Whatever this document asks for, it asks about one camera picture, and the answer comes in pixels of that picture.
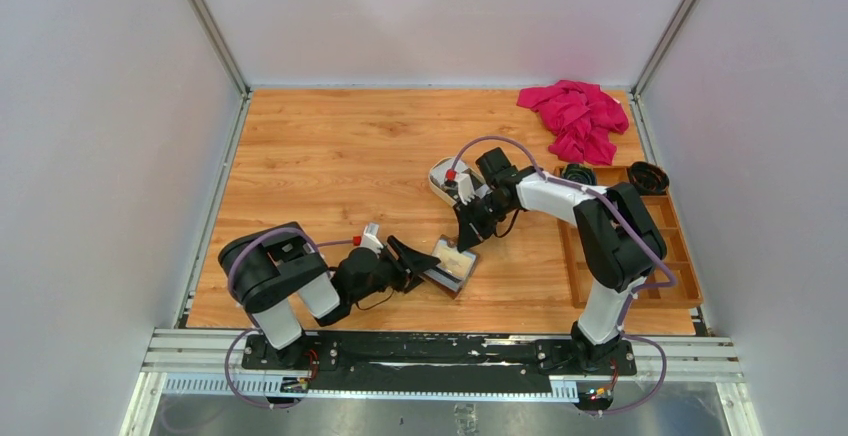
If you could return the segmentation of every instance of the open box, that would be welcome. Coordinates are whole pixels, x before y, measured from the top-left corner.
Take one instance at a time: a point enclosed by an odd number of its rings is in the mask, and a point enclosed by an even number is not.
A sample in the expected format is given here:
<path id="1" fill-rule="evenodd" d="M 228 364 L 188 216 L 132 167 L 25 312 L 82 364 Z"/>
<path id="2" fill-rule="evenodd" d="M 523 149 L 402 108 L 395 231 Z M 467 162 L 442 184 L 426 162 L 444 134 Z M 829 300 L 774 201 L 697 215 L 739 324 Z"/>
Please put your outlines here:
<path id="1" fill-rule="evenodd" d="M 598 184 L 612 186 L 616 183 L 627 181 L 627 168 L 623 166 L 592 168 L 598 177 Z M 686 241 L 680 230 L 680 223 L 671 197 L 664 196 L 642 196 L 645 207 L 653 218 L 654 223 L 660 229 L 665 240 L 668 254 L 664 261 L 669 269 L 677 276 L 678 284 L 671 288 L 649 289 L 639 294 L 634 300 L 633 306 L 637 308 L 694 308 L 704 302 L 698 278 L 692 267 L 689 251 L 686 249 Z M 568 269 L 568 279 L 571 285 L 571 302 L 575 308 L 586 307 L 589 300 L 589 291 L 592 289 L 592 273 L 586 264 L 586 256 L 583 254 L 583 246 L 580 244 L 580 236 L 577 228 L 564 221 L 559 222 L 559 231 L 562 239 L 565 264 Z M 654 271 L 648 276 L 648 282 L 655 282 L 665 276 L 661 271 Z"/>

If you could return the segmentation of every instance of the wall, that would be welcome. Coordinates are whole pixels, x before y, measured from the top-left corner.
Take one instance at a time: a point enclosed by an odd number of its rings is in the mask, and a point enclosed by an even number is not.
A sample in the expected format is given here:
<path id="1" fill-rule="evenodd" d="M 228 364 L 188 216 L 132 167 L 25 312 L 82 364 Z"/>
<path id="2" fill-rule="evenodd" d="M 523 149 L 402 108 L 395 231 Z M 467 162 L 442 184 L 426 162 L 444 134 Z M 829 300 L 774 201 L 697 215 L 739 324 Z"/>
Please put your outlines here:
<path id="1" fill-rule="evenodd" d="M 702 0 L 648 119 L 768 435 L 842 434 L 848 0 Z"/>
<path id="2" fill-rule="evenodd" d="M 0 0 L 3 434 L 118 432 L 235 91 L 186 0 Z"/>
<path id="3" fill-rule="evenodd" d="M 636 81 L 680 0 L 206 0 L 257 85 Z"/>

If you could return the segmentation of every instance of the wooden table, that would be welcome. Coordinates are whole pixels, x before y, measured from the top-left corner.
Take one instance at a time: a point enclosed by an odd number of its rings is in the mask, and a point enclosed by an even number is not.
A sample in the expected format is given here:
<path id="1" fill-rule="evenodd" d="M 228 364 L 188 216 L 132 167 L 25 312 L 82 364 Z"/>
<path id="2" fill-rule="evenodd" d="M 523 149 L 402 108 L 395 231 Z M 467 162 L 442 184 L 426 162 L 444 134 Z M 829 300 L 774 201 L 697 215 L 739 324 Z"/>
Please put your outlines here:
<path id="1" fill-rule="evenodd" d="M 368 222 L 381 239 L 395 235 L 429 253 L 440 235 L 456 236 L 453 211 L 427 185 L 430 168 L 469 140 L 486 134 L 526 144 L 545 168 L 561 164 L 539 118 L 515 106 L 515 90 L 259 90 L 253 96 L 189 327 L 245 327 L 248 319 L 226 290 L 216 257 L 235 238 L 298 221 L 317 242 L 350 238 Z M 630 114 L 627 95 L 610 91 Z M 611 135 L 615 164 L 644 158 L 635 125 Z M 463 157 L 473 164 L 495 146 L 482 143 Z M 502 145 L 519 167 L 526 158 Z M 325 248 L 331 265 L 349 246 Z M 450 299 L 431 283 L 355 310 L 340 329 L 566 333 L 581 310 L 571 306 L 557 221 L 522 213 L 505 239 L 474 251 L 480 263 L 468 286 Z M 384 294 L 363 301 L 366 307 Z M 305 328 L 317 325 L 294 296 Z M 633 310 L 635 333 L 692 334 L 686 310 Z"/>

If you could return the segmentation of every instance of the gray floor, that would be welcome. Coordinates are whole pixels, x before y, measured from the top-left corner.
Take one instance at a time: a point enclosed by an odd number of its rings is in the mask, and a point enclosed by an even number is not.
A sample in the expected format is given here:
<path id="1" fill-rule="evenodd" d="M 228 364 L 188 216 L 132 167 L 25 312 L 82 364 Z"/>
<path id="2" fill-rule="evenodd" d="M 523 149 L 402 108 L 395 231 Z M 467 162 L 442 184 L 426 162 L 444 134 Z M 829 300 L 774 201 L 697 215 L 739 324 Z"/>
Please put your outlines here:
<path id="1" fill-rule="evenodd" d="M 616 400 L 625 404 L 642 390 L 619 383 Z M 264 411 L 234 397 L 169 396 L 161 403 L 174 429 L 190 428 L 225 409 L 190 433 L 297 436 L 490 436 L 490 435 L 729 435 L 715 385 L 666 383 L 643 407 L 595 420 L 570 405 L 552 403 L 453 403 L 446 401 L 305 400 L 288 410 Z M 173 434 L 155 424 L 152 435 Z"/>

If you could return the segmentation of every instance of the crumpled cloth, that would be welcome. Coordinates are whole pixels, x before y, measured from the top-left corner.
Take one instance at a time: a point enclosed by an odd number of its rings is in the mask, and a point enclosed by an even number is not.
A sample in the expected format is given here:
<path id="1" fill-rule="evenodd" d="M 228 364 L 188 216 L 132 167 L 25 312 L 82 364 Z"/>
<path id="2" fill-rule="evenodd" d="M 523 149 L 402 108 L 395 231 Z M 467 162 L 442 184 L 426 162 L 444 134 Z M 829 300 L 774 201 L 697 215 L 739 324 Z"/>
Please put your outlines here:
<path id="1" fill-rule="evenodd" d="M 616 147 L 609 132 L 630 126 L 618 101 L 597 84 L 562 80 L 552 86 L 525 88 L 518 93 L 522 108 L 532 109 L 556 135 L 548 151 L 569 163 L 611 165 Z"/>

